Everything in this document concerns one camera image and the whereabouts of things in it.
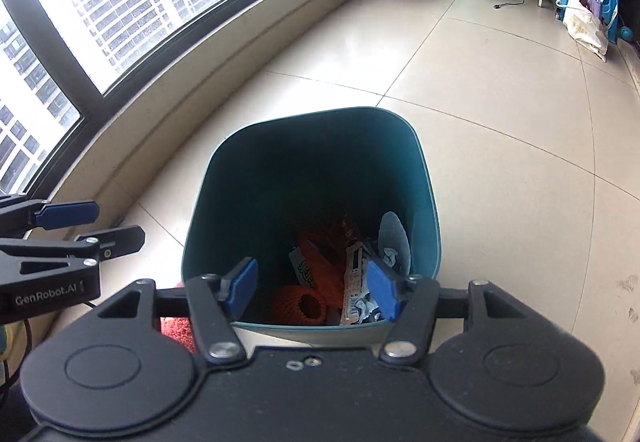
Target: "trash bin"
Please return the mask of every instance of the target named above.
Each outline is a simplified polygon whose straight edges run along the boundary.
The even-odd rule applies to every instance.
[[[226,274],[245,256],[258,261],[258,290],[236,326],[318,342],[382,340],[388,321],[334,327],[270,325],[271,298],[298,284],[289,252],[300,230],[338,222],[347,213],[364,237],[395,212],[411,246],[411,272],[435,278],[440,232],[417,135],[398,115],[355,107],[248,126],[214,152],[204,176],[182,259],[182,278]]]

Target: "tiled floor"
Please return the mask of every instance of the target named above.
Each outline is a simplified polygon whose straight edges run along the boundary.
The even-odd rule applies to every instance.
[[[442,284],[491,279],[587,342],[607,372],[592,425],[621,440],[640,397],[640,98],[617,48],[603,63],[536,0],[493,8],[509,1],[352,0],[333,12],[175,155],[127,218],[147,245],[126,268],[105,266],[111,279],[178,281],[200,181],[226,136],[379,105],[420,137]]]

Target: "floor stain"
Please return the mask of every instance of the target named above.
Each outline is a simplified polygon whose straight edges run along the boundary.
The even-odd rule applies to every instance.
[[[618,286],[620,288],[623,288],[627,292],[633,292],[637,284],[638,284],[638,276],[636,276],[635,274],[632,274],[631,276],[629,276],[626,279],[623,279],[622,281],[618,281]]]

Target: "black window frame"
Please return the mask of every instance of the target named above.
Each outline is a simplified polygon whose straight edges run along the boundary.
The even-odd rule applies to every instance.
[[[2,0],[37,60],[81,115],[26,187],[47,198],[103,126],[149,81],[215,28],[258,0],[220,0],[162,39],[101,93],[57,32],[38,0]]]

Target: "barcode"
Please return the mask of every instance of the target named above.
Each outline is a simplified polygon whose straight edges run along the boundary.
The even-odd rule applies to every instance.
[[[358,296],[349,298],[349,315],[350,316],[358,316],[360,315],[360,310],[356,307],[356,301],[358,300]]]

